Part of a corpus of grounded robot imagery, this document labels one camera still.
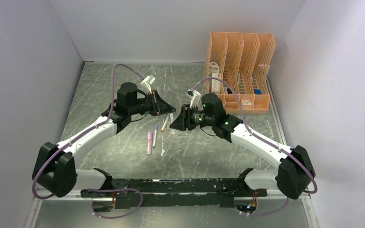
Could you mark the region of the grey capped orange marker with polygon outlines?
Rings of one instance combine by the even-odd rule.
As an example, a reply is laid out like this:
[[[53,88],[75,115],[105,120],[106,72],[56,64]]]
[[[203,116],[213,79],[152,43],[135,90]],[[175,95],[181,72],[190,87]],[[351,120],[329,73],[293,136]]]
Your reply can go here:
[[[167,115],[166,118],[165,118],[165,120],[164,120],[164,122],[163,122],[163,125],[161,127],[161,132],[162,133],[165,131],[169,120],[170,120],[170,115]]]

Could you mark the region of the lavender capped teal marker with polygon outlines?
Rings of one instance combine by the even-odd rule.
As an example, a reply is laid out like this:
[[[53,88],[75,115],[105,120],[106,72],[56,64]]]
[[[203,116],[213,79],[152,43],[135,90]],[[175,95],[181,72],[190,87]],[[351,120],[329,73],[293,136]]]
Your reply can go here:
[[[158,125],[155,126],[155,130],[154,130],[154,133],[153,133],[153,143],[152,143],[152,148],[153,149],[156,148],[157,135],[158,135]]]

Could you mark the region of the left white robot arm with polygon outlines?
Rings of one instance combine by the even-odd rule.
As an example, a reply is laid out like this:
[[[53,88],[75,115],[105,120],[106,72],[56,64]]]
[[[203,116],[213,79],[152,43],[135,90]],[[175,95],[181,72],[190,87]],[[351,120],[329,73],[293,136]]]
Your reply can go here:
[[[93,189],[105,198],[112,193],[112,176],[101,169],[80,170],[78,159],[104,140],[120,133],[136,114],[159,116],[175,112],[156,90],[145,94],[131,82],[121,84],[109,109],[87,128],[58,143],[47,142],[39,150],[32,173],[32,192],[38,199],[37,186],[50,192],[49,197],[64,197],[73,190]]]

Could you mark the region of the pink highlighter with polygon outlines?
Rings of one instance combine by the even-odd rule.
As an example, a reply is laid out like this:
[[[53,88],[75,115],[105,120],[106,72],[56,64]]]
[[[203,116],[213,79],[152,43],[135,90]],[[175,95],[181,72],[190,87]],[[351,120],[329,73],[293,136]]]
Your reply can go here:
[[[153,149],[153,132],[149,131],[147,133],[147,147],[146,147],[146,154],[148,156],[152,155]]]

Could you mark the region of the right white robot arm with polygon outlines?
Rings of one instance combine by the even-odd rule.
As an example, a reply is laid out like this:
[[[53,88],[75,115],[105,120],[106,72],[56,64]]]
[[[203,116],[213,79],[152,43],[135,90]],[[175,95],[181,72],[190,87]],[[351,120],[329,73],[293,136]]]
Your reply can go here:
[[[170,128],[191,131],[209,126],[217,137],[249,149],[273,166],[272,170],[245,171],[237,185],[240,195],[248,197],[258,189],[279,190],[296,200],[310,192],[307,188],[315,183],[315,171],[304,147],[281,144],[250,128],[242,119],[228,114],[214,93],[202,96],[200,104],[201,110],[191,104],[182,105]]]

